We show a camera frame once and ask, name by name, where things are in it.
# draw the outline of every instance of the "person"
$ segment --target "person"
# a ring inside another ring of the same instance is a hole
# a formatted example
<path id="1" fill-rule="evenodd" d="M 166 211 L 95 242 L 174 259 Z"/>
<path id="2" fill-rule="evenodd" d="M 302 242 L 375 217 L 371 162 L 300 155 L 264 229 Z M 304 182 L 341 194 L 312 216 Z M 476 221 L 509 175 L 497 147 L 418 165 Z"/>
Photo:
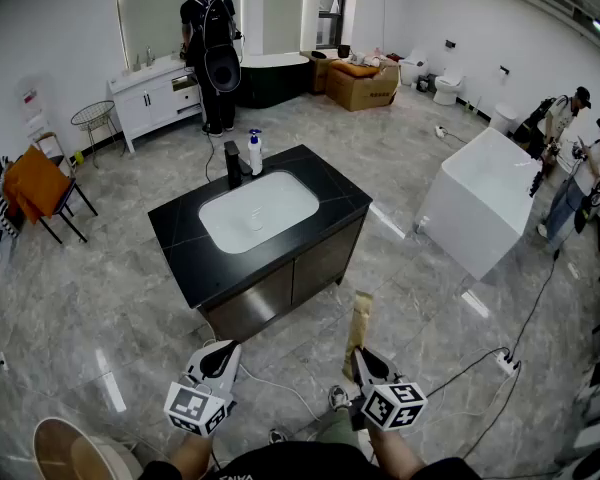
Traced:
<path id="1" fill-rule="evenodd" d="M 209 480 L 480 479 L 459 458 L 444 459 L 427 466 L 411 451 L 398 432 L 383 432 L 370 424 L 371 445 L 380 464 L 380 467 L 374 466 L 360 451 L 357 434 L 351 429 L 347 409 L 350 403 L 342 387 L 331 388 L 329 405 L 332 411 L 323 418 L 321 430 L 314 442 L 288 441 L 281 432 L 272 430 L 269 446 L 247 452 L 222 470 L 207 474 L 212 440 L 190 436 L 176 451 L 171 463 L 149 463 L 140 479 L 197 480 L 205 474 L 205 479 Z"/>
<path id="2" fill-rule="evenodd" d="M 573 176 L 562 183 L 551 203 L 547 219 L 538 225 L 538 233 L 547 238 L 553 249 L 557 249 L 557 234 L 563 224 L 578 210 L 582 199 L 589 195 L 600 181 L 600 140 L 591 147 L 586 146 L 582 139 L 580 145 L 586 158 L 575 167 Z"/>
<path id="3" fill-rule="evenodd" d="M 578 87 L 571 98 L 556 98 L 544 115 L 536 114 L 537 111 L 531 114 L 513 134 L 513 140 L 526 149 L 531 158 L 540 158 L 548 144 L 560 139 L 578 111 L 591 108 L 589 98 L 589 91 L 584 87 Z"/>
<path id="4" fill-rule="evenodd" d="M 202 131 L 211 137 L 222 137 L 223 129 L 233 130 L 235 103 L 232 93 L 217 93 L 211 84 L 204 64 L 204 41 L 202 28 L 207 8 L 214 0 L 187 0 L 180 7 L 182 39 L 184 41 L 187 66 L 193 67 L 202 92 L 202 104 L 207 122 Z M 231 19 L 236 14 L 232 0 L 221 0 L 229 11 Z"/>

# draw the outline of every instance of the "white bottle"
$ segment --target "white bottle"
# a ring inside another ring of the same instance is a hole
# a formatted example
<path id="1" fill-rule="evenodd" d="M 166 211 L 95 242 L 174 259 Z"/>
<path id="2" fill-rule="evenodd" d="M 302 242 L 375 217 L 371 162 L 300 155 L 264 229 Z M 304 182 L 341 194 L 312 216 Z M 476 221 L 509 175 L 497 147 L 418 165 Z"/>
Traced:
<path id="1" fill-rule="evenodd" d="M 252 176 L 257 176 L 262 172 L 262 141 L 256 135 L 262 133 L 260 130 L 251 130 L 251 139 L 249 139 L 249 165 L 252 169 Z"/>

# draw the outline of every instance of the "marble floor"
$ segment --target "marble floor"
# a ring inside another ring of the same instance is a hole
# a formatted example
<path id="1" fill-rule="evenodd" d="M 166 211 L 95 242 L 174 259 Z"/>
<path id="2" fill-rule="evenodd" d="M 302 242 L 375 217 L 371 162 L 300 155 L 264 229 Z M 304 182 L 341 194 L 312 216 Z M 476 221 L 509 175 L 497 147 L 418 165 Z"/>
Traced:
<path id="1" fill-rule="evenodd" d="M 95 433 L 137 442 L 141 463 L 169 454 L 183 439 L 162 413 L 164 398 L 190 354 L 210 337 L 189 310 L 167 267 L 147 212 L 206 182 L 210 154 L 200 118 L 135 141 L 137 153 L 110 146 L 78 170 L 99 216 L 71 207 L 87 244 L 59 219 L 58 245 L 40 225 L 26 225 L 0 266 L 0 478 L 37 478 L 32 434 L 60 416 Z M 515 340 L 549 275 L 550 252 L 534 226 L 551 198 L 543 185 L 527 232 L 473 292 L 483 317 L 457 296 L 465 271 L 411 222 L 440 164 L 462 144 L 433 133 L 440 124 L 470 139 L 486 124 L 460 106 L 441 107 L 401 88 L 390 107 L 349 113 L 325 96 L 304 95 L 265 110 L 238 109 L 236 131 L 214 139 L 209 165 L 224 171 L 221 145 L 246 149 L 247 131 L 263 130 L 265 156 L 306 144 L 358 184 L 406 236 L 369 212 L 341 286 L 331 286 L 244 344 L 254 375 L 296 389 L 318 416 L 327 391 L 355 386 L 340 373 L 355 290 L 373 294 L 368 344 L 392 358 L 409 380 L 430 391 L 489 349 Z M 520 378 L 507 409 L 468 462 L 484 476 L 554 469 L 569 435 L 572 400 L 593 355 L 600 319 L 600 262 L 592 226 L 564 246 L 553 278 L 517 355 Z M 575 279 L 568 268 L 579 273 Z M 485 360 L 431 397 L 418 426 L 404 432 L 426 461 L 462 455 L 492 421 L 511 389 Z M 114 403 L 115 385 L 121 395 Z M 215 451 L 228 460 L 263 446 L 271 427 L 298 439 L 316 424 L 290 392 L 244 375 Z"/>

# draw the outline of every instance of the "white freestanding bathtub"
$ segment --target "white freestanding bathtub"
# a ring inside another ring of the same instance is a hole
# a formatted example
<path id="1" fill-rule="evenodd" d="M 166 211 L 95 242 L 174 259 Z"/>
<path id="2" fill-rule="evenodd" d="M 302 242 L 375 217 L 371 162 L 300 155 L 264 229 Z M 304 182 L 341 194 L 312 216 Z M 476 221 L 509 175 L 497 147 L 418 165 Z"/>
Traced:
<path id="1" fill-rule="evenodd" d="M 487 128 L 442 163 L 416 229 L 479 280 L 524 233 L 539 170 L 525 151 Z"/>

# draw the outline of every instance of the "white vanity cabinet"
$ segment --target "white vanity cabinet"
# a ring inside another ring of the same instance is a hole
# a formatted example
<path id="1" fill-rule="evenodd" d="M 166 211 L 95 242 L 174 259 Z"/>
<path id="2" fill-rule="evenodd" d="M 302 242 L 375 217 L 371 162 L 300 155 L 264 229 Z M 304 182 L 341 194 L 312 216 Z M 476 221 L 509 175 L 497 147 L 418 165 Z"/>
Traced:
<path id="1" fill-rule="evenodd" d="M 109 80 L 131 153 L 137 137 L 202 112 L 198 85 L 188 75 L 181 60 L 162 57 L 148 68 Z"/>

